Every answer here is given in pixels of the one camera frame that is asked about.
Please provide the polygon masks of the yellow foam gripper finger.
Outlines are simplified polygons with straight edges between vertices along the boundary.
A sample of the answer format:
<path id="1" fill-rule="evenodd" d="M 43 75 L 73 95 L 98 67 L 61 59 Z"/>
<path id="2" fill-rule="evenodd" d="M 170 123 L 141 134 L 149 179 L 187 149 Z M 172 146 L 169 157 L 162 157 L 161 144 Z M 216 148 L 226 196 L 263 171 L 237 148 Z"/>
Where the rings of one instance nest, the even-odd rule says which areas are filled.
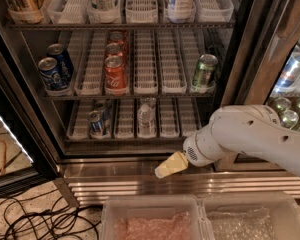
<path id="1" fill-rule="evenodd" d="M 177 151 L 155 168 L 155 175 L 165 178 L 188 168 L 188 160 L 183 152 Z"/>

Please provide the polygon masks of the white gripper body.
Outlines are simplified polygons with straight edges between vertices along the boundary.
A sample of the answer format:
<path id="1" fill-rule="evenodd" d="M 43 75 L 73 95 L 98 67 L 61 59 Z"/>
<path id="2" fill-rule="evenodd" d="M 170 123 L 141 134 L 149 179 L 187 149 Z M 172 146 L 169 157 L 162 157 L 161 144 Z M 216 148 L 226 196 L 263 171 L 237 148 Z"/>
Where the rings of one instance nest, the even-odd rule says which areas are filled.
<path id="1" fill-rule="evenodd" d="M 188 161 L 197 167 L 212 164 L 228 154 L 228 151 L 216 142 L 208 125 L 186 138 L 183 151 Z"/>

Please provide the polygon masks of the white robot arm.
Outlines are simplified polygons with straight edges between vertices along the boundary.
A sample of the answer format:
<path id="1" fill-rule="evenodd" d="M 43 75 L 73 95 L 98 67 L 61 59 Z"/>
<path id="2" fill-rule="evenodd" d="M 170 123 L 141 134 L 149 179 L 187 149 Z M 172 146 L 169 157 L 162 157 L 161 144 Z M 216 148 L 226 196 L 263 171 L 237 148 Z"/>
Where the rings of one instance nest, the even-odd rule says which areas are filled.
<path id="1" fill-rule="evenodd" d="M 182 151 L 155 169 L 155 175 L 164 178 L 189 164 L 203 167 L 238 153 L 275 163 L 300 177 L 300 131 L 281 126 L 277 113 L 266 105 L 217 109 L 206 126 L 186 138 Z"/>

